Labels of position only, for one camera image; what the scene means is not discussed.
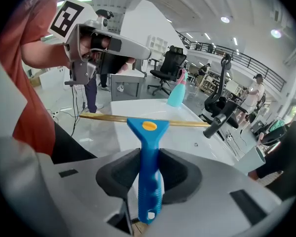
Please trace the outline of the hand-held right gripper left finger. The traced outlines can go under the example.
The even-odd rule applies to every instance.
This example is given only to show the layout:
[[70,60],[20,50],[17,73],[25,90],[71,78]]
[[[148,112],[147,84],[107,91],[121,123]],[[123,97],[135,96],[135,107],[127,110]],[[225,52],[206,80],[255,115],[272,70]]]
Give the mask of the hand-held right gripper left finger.
[[65,187],[99,217],[98,223],[133,237],[137,217],[134,181],[139,173],[140,150],[132,149],[106,157],[57,164]]

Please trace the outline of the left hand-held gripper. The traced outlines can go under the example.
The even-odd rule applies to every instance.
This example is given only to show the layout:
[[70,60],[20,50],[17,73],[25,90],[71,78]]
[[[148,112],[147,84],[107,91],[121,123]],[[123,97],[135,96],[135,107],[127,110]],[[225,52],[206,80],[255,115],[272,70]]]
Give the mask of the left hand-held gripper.
[[64,0],[51,24],[48,32],[59,39],[65,48],[65,53],[70,61],[71,79],[65,85],[86,85],[96,73],[97,65],[92,61],[91,55],[81,53],[80,40],[82,32],[93,32],[93,39],[97,35],[110,38],[108,47],[93,48],[112,55],[125,56],[146,60],[151,56],[151,50],[124,36],[106,31],[108,19],[99,16],[93,7],[78,0]]

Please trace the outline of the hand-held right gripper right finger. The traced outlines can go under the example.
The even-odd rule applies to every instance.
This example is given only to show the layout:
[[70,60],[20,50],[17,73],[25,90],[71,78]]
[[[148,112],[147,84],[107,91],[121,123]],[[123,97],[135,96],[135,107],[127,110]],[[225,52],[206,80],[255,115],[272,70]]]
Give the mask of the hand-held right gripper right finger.
[[161,149],[165,193],[148,237],[264,237],[282,201],[234,167]]

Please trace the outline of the blue squeegee brass blade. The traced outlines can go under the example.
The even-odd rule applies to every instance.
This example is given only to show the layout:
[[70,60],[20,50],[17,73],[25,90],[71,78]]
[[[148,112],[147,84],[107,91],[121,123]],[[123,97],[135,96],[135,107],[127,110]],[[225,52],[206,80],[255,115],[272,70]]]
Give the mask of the blue squeegee brass blade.
[[208,127],[205,122],[146,119],[83,113],[85,119],[125,122],[141,142],[141,148],[108,163],[97,172],[102,189],[125,199],[135,177],[139,178],[138,219],[150,224],[163,204],[187,201],[199,189],[201,170],[193,163],[159,147],[170,126]]

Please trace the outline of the person's left forearm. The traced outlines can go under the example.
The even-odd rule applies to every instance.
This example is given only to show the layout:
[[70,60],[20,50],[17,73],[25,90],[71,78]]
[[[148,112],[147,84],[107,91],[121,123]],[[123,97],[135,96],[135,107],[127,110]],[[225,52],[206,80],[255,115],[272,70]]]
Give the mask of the person's left forearm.
[[46,44],[42,41],[30,42],[21,46],[23,62],[35,69],[70,66],[63,44]]

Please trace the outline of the person's left hand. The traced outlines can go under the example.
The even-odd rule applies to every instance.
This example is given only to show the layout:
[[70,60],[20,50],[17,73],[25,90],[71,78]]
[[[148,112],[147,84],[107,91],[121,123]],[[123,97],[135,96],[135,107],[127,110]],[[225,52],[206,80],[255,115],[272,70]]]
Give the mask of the person's left hand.
[[[105,37],[102,40],[102,46],[106,47],[110,42],[110,39]],[[82,36],[80,38],[80,51],[82,55],[86,55],[87,53],[90,53],[91,49],[91,36]],[[129,65],[134,64],[136,62],[135,58],[128,58],[128,60],[121,66],[121,68],[116,72],[117,74],[120,74],[124,71],[127,71],[129,69]]]

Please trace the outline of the white shelf unit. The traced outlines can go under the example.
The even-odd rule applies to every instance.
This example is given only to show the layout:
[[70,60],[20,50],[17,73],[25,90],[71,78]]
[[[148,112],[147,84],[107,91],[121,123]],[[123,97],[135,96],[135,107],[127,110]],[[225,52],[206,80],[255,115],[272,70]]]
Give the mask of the white shelf unit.
[[147,47],[151,50],[151,58],[160,59],[167,51],[168,42],[160,37],[149,35]]

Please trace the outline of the grey desk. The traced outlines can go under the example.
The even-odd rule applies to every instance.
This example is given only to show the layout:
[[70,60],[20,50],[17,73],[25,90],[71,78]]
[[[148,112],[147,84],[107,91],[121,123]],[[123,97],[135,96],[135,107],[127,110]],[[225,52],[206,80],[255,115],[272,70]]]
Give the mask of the grey desk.
[[[125,101],[140,99],[144,79],[144,73],[131,69],[120,74],[111,75],[111,100]],[[123,92],[117,90],[120,84],[124,85]]]

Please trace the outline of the black mesh office chair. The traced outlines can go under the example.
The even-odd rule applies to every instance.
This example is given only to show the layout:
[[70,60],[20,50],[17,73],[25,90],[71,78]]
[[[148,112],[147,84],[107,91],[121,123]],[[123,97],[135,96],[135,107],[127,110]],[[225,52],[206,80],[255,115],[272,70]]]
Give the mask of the black mesh office chair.
[[160,70],[156,69],[156,64],[154,65],[154,69],[150,70],[150,73],[156,78],[160,79],[159,85],[148,85],[147,89],[155,88],[152,92],[152,95],[155,96],[157,92],[163,91],[168,96],[171,91],[168,91],[164,88],[164,84],[169,85],[170,81],[176,82],[179,74],[179,70],[181,65],[186,60],[186,55],[184,51],[180,47],[170,46],[169,50],[165,53],[164,61],[160,67]]

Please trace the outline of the person's black trousers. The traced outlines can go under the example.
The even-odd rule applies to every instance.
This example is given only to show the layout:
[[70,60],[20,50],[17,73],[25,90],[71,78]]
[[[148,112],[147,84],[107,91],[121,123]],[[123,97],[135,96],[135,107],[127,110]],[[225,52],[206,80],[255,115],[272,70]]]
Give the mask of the person's black trousers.
[[83,148],[57,123],[54,123],[54,129],[55,144],[51,155],[51,159],[54,164],[97,158],[92,153]]

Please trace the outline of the teal spray bottle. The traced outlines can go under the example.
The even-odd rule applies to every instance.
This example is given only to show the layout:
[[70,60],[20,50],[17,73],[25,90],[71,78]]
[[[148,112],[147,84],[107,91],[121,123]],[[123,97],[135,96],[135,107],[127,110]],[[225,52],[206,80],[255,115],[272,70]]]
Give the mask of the teal spray bottle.
[[182,104],[185,97],[186,80],[188,74],[186,69],[181,69],[181,72],[181,76],[178,79],[176,86],[170,93],[167,100],[167,105],[172,107],[179,107]]

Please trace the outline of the pale teal cup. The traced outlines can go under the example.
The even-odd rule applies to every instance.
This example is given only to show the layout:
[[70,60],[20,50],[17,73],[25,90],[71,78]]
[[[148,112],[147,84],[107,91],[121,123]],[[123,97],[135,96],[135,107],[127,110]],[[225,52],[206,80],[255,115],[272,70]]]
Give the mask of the pale teal cup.
[[264,164],[264,155],[262,151],[255,146],[245,153],[233,167],[245,175],[248,175],[249,172],[256,170]]

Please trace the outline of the group of ceiling strip lights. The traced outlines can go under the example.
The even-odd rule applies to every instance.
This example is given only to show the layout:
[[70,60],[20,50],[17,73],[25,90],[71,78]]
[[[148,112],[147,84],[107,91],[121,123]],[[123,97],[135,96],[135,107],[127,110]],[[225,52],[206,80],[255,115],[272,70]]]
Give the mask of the group of ceiling strip lights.
[[244,51],[246,41],[241,36],[241,29],[233,18],[230,23],[226,24],[221,21],[221,18],[205,19],[201,21],[175,21],[167,19],[174,27],[175,31],[183,34],[190,41],[212,43],[214,45],[224,46],[237,50]]

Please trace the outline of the wicker chair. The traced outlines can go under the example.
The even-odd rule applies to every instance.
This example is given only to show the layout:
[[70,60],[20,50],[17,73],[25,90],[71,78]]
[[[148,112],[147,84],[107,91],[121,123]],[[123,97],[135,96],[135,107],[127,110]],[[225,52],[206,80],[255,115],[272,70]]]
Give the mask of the wicker chair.
[[201,90],[206,94],[212,94],[216,87],[214,78],[208,75],[197,76],[195,79],[195,86],[197,90]]

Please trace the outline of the white cabinet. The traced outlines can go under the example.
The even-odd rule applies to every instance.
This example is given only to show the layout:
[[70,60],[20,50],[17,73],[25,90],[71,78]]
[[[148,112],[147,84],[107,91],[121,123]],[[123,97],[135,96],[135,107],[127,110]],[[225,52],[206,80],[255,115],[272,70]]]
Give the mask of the white cabinet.
[[67,90],[69,89],[69,86],[65,85],[65,82],[70,79],[70,71],[66,67],[50,68],[41,74],[39,79],[43,90],[55,87],[61,87],[62,89]]

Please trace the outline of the brown cardboard box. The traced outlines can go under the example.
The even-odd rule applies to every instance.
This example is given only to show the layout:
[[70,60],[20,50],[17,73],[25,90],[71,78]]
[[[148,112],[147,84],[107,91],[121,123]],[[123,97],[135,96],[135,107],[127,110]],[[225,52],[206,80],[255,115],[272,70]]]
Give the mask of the brown cardboard box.
[[40,82],[40,76],[44,73],[44,70],[39,70],[38,72],[36,72],[34,75],[32,75],[29,80],[30,83],[32,85],[32,87],[38,87],[41,85]]

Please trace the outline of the person's red shirt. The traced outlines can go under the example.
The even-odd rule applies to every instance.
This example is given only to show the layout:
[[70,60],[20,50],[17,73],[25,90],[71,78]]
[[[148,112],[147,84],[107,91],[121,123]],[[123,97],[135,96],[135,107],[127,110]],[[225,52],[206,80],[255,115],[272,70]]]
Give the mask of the person's red shirt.
[[39,40],[47,33],[56,13],[56,3],[57,0],[23,0],[0,35],[0,62],[27,100],[12,136],[47,155],[52,155],[55,144],[54,120],[23,69],[21,46]]

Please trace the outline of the black mezzanine railing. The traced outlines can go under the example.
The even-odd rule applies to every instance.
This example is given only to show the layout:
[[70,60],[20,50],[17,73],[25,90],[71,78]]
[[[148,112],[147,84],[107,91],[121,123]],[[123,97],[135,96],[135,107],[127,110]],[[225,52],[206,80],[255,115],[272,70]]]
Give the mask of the black mezzanine railing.
[[206,52],[211,53],[216,56],[224,57],[228,54],[231,57],[231,61],[246,67],[248,70],[258,74],[262,74],[263,78],[269,82],[276,90],[279,92],[282,91],[286,81],[278,75],[275,71],[271,70],[268,66],[261,63],[260,61],[241,53],[237,50],[233,50],[231,48],[227,48],[224,46],[214,45],[212,43],[205,43],[205,42],[197,42],[197,41],[190,41],[187,37],[183,34],[176,31],[179,38],[183,42],[184,46],[188,50],[194,50],[197,52]]

